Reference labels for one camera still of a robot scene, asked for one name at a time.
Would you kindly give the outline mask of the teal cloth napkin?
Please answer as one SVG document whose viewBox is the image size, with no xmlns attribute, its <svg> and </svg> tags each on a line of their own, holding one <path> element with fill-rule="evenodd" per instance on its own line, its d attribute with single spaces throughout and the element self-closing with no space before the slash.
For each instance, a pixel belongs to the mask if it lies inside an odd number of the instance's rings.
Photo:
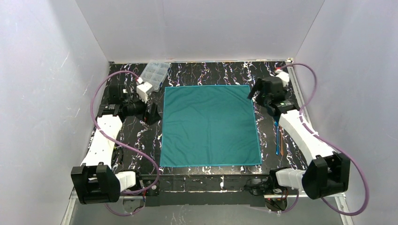
<svg viewBox="0 0 398 225">
<path fill-rule="evenodd" d="M 166 87 L 160 166 L 260 165 L 248 85 Z"/>
</svg>

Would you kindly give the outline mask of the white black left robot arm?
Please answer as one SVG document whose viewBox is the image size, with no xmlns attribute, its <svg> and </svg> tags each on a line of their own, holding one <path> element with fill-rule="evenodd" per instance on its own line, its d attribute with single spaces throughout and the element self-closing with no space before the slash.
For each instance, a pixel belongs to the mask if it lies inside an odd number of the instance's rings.
<svg viewBox="0 0 398 225">
<path fill-rule="evenodd" d="M 71 179 L 81 204 L 115 203 L 121 194 L 136 195 L 148 188 L 140 174 L 128 169 L 114 173 L 112 157 L 116 153 L 114 140 L 127 117 L 135 116 L 148 125 L 161 120 L 157 105 L 148 106 L 153 87 L 150 83 L 139 84 L 133 93 L 120 85 L 108 88 L 107 104 L 101 105 L 94 117 L 99 128 L 80 166 L 71 170 Z"/>
</svg>

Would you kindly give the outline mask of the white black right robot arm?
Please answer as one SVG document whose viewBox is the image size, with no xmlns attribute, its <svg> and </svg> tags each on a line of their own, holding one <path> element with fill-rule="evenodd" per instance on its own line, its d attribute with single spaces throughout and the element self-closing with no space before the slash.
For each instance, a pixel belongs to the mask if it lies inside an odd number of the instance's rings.
<svg viewBox="0 0 398 225">
<path fill-rule="evenodd" d="M 289 78 L 280 75 L 257 79 L 248 98 L 266 108 L 278 125 L 287 131 L 308 162 L 306 170 L 279 168 L 269 172 L 268 186 L 304 191 L 311 199 L 318 199 L 347 191 L 351 161 L 335 152 L 305 127 L 298 104 L 286 98 Z"/>
</svg>

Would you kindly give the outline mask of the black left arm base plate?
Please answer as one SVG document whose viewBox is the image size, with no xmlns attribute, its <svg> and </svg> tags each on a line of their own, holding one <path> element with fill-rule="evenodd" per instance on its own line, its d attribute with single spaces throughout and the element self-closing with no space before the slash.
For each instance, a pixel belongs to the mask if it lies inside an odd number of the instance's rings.
<svg viewBox="0 0 398 225">
<path fill-rule="evenodd" d="M 151 185 L 155 181 L 155 177 L 153 176 L 137 176 L 136 177 L 136 185 L 128 188 L 127 190 L 121 193 L 121 196 L 158 196 L 160 194 L 160 181 L 158 181 L 155 185 L 151 186 L 149 189 L 131 194 L 131 192 L 135 192 L 141 189 L 144 189 Z"/>
</svg>

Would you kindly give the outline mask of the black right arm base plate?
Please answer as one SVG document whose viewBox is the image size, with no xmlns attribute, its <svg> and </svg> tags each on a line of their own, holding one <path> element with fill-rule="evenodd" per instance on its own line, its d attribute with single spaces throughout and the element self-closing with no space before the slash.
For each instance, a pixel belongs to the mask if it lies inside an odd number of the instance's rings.
<svg viewBox="0 0 398 225">
<path fill-rule="evenodd" d="M 286 198 L 289 194 L 288 188 L 280 186 L 276 179 L 272 178 L 271 176 L 248 179 L 243 187 L 243 190 L 248 191 L 254 196 L 280 194 L 280 198 Z"/>
</svg>

